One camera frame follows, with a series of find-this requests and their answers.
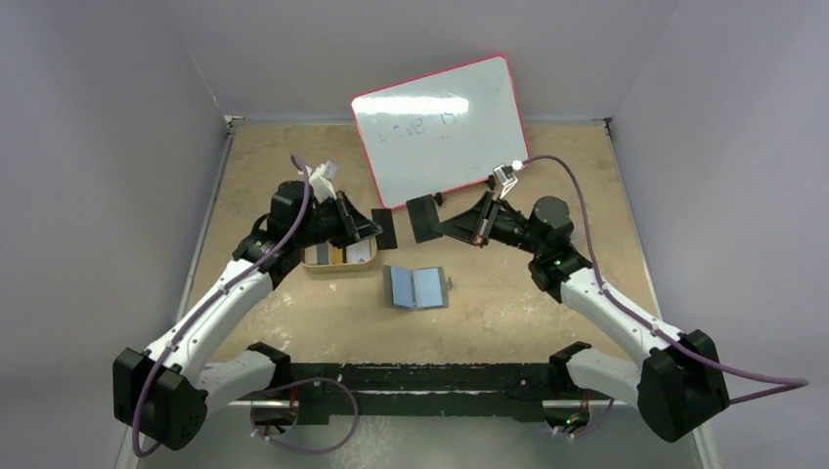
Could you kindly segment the grey leather card holder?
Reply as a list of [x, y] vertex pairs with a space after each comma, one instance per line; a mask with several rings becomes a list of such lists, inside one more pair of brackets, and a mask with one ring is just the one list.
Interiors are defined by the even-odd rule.
[[384, 265], [382, 273], [386, 307], [406, 311], [449, 307], [453, 284], [442, 267], [408, 269]]

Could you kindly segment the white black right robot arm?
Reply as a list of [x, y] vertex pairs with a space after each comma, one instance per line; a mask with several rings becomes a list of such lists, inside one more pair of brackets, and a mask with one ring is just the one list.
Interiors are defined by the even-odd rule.
[[713, 339], [685, 333], [650, 315], [597, 279], [574, 246], [566, 202], [538, 199], [528, 216], [486, 192], [470, 209], [438, 223], [437, 233], [484, 247], [494, 240], [531, 254], [536, 287], [588, 319], [626, 354], [625, 360], [576, 342], [550, 357], [548, 383], [563, 398], [591, 390], [634, 406], [659, 438], [673, 443], [730, 405]]

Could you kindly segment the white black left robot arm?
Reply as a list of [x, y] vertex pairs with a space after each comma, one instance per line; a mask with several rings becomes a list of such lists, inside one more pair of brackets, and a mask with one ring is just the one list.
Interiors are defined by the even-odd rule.
[[248, 312], [300, 264], [305, 249], [328, 243], [345, 248], [382, 234], [347, 195], [325, 199], [302, 181], [279, 185], [207, 293], [175, 325], [142, 350], [124, 349], [112, 366], [113, 412], [132, 429], [134, 452], [142, 438], [179, 450], [209, 413], [260, 392], [277, 400], [290, 390], [290, 357], [262, 342], [212, 369], [209, 359]]

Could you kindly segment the black credit card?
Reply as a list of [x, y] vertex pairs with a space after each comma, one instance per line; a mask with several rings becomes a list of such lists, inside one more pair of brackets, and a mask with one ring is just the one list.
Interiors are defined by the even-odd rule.
[[416, 243], [425, 243], [443, 236], [435, 230], [440, 220], [432, 195], [426, 194], [407, 200], [406, 209]]
[[372, 220], [381, 227], [376, 245], [378, 250], [395, 250], [398, 248], [393, 211], [388, 208], [373, 208], [371, 210]]

